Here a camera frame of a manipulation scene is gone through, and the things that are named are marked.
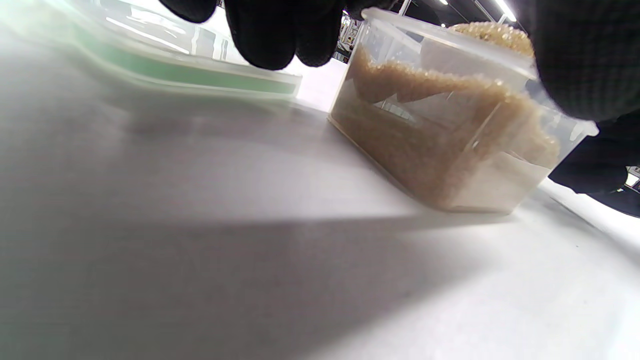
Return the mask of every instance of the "plastic container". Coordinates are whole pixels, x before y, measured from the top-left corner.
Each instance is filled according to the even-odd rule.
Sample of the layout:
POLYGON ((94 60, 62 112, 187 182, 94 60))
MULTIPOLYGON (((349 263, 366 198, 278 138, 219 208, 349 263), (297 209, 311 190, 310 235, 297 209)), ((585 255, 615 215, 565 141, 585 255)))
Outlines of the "plastic container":
POLYGON ((510 213, 598 133, 554 107, 530 58, 383 10, 364 17, 330 121, 428 206, 510 213))
POLYGON ((294 97, 300 87, 301 76, 249 65, 227 34, 170 14, 119 0, 13 3, 3 5, 5 24, 30 40, 81 51, 128 81, 176 92, 266 98, 294 97))

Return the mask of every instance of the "black glove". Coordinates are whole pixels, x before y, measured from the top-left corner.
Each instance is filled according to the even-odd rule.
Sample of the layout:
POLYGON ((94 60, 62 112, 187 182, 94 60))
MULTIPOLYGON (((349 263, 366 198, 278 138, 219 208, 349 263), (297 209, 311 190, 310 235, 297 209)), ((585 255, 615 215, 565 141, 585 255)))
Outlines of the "black glove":
MULTIPOLYGON (((216 0, 160 0, 175 15, 204 22, 216 0)), ((331 59, 338 41, 342 10, 354 19, 372 6, 388 7, 394 0, 226 0, 227 22, 233 41, 246 61, 279 70, 294 54, 308 66, 331 59)))
POLYGON ((606 193, 621 188, 627 166, 640 164, 640 110, 598 123, 600 134, 587 136, 549 178, 577 193, 606 193))

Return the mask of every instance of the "white countertop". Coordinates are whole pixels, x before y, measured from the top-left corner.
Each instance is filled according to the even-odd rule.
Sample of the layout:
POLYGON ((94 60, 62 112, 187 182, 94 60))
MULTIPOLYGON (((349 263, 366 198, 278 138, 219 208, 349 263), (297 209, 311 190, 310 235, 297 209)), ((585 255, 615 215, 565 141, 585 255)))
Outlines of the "white countertop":
POLYGON ((1 33, 0 358, 639 359, 625 215, 424 209, 326 122, 344 67, 304 71, 188 99, 1 33))

